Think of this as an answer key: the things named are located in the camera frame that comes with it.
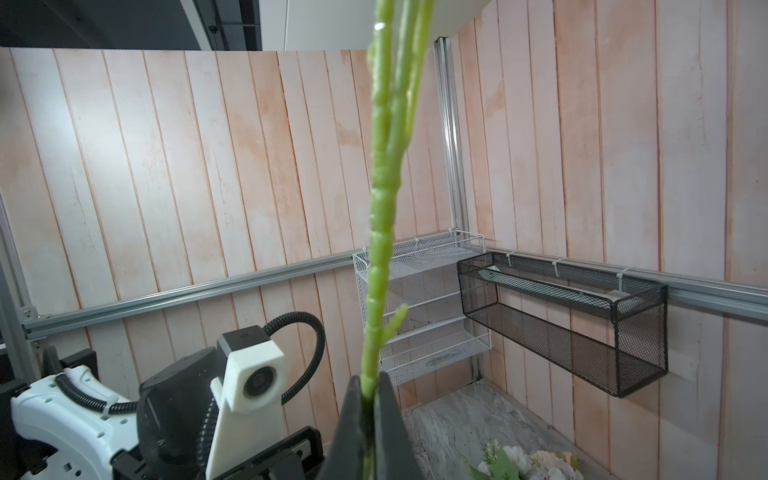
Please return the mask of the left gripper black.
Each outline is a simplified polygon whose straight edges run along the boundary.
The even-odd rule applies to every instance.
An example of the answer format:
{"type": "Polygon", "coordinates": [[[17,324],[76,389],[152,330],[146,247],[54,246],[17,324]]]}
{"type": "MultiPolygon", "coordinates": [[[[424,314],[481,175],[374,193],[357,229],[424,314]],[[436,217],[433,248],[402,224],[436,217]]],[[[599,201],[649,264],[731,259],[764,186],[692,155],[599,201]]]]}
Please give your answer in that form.
{"type": "MultiPolygon", "coordinates": [[[[321,433],[307,426],[246,460],[218,479],[316,479],[324,452],[321,433]]],[[[183,468],[180,476],[159,474],[139,459],[139,450],[122,450],[111,460],[114,479],[203,479],[194,465],[183,468]]]]}

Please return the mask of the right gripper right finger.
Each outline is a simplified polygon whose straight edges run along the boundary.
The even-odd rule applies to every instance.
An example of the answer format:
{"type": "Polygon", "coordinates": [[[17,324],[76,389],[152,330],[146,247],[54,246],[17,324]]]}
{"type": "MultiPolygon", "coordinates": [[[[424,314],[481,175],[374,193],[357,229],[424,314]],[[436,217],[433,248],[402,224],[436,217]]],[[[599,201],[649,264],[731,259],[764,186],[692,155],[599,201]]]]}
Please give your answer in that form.
{"type": "Polygon", "coordinates": [[[378,374],[374,399],[374,478],[423,480],[394,386],[386,372],[378,374]]]}

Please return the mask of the red small flower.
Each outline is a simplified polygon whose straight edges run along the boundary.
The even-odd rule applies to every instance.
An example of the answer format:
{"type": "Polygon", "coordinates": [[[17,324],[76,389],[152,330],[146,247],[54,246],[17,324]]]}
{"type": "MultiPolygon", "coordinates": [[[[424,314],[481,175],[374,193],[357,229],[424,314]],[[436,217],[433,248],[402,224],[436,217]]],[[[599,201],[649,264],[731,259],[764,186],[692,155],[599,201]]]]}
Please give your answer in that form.
{"type": "Polygon", "coordinates": [[[412,139],[433,10],[432,1],[378,1],[368,49],[372,170],[368,292],[360,377],[366,434],[364,479],[373,477],[375,465],[373,415],[380,351],[395,336],[408,313],[408,306],[402,304],[388,321],[384,319],[401,168],[412,139]],[[398,4],[400,15],[396,16],[398,4]]]}

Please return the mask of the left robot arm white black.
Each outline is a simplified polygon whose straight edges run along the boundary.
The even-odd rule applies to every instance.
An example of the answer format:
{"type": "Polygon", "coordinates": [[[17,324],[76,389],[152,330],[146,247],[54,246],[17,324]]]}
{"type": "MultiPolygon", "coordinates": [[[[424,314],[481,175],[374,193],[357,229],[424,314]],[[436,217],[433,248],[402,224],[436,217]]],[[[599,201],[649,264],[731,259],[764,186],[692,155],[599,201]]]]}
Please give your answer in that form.
{"type": "Polygon", "coordinates": [[[221,338],[145,381],[130,401],[86,365],[54,352],[52,372],[7,397],[5,479],[311,479],[321,436],[289,433],[283,407],[312,378],[321,351],[287,383],[277,344],[221,338]]]}

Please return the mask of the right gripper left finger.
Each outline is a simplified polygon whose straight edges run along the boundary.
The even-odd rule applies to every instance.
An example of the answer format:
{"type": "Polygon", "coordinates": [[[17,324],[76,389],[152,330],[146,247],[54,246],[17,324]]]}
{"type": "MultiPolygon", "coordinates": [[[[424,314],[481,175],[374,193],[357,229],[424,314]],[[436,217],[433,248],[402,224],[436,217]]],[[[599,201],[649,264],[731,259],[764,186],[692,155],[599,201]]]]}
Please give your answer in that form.
{"type": "Polygon", "coordinates": [[[347,387],[329,453],[322,463],[319,480],[361,480],[366,456],[366,417],[361,382],[353,376],[347,387]]]}

